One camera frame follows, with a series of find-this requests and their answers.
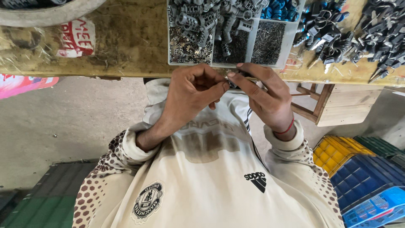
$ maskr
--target sweatshirt cuff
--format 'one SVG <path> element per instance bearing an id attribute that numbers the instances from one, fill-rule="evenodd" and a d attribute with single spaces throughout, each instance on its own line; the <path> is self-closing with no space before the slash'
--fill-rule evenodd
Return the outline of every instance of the sweatshirt cuff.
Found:
<path id="1" fill-rule="evenodd" d="M 291 139 L 290 141 L 285 142 L 276 138 L 273 134 L 272 129 L 267 125 L 264 125 L 263 127 L 264 136 L 270 142 L 272 147 L 284 151 L 293 151 L 297 149 L 304 141 L 304 129 L 301 126 L 301 122 L 299 120 L 294 120 L 294 126 L 297 129 L 297 132 L 295 133 L 294 138 Z"/>
<path id="2" fill-rule="evenodd" d="M 147 161 L 160 150 L 162 145 L 161 143 L 150 151 L 143 151 L 141 148 L 136 146 L 136 134 L 140 131 L 148 130 L 150 127 L 152 127 L 152 125 L 145 122 L 140 122 L 129 127 L 125 132 L 122 148 L 131 159 L 135 161 Z"/>

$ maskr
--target forearm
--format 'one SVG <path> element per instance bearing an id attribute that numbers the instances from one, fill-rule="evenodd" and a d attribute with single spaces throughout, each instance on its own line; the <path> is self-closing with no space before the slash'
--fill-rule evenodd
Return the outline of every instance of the forearm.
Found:
<path id="1" fill-rule="evenodd" d="M 163 142 L 163 140 L 165 140 L 171 134 L 171 131 L 167 130 L 165 126 L 158 120 L 156 124 L 148 130 L 138 133 L 135 143 L 137 147 L 147 153 Z"/>

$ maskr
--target wooden stool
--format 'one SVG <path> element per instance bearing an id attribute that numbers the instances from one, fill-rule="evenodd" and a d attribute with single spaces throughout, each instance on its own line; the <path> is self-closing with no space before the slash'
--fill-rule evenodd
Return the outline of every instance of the wooden stool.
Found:
<path id="1" fill-rule="evenodd" d="M 313 111 L 291 103 L 293 112 L 309 119 L 319 127 L 361 123 L 367 117 L 384 86 L 365 86 L 352 84 L 325 84 L 321 94 L 298 86 L 300 94 L 317 100 Z"/>

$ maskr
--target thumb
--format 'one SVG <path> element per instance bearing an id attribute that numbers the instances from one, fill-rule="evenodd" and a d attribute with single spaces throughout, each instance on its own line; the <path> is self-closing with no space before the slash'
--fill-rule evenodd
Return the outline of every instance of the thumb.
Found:
<path id="1" fill-rule="evenodd" d="M 224 93 L 229 89 L 228 82 L 220 82 L 208 90 L 201 91 L 198 93 L 199 100 L 204 104 L 204 107 L 209 105 L 211 102 L 218 100 L 224 95 Z"/>

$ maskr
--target paper label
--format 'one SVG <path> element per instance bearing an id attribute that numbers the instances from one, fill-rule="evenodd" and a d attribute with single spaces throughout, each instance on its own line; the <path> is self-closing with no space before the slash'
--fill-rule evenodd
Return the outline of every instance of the paper label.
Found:
<path id="1" fill-rule="evenodd" d="M 77 58 L 94 55 L 96 30 L 94 23 L 85 17 L 60 25 L 62 28 L 62 48 L 56 56 Z"/>

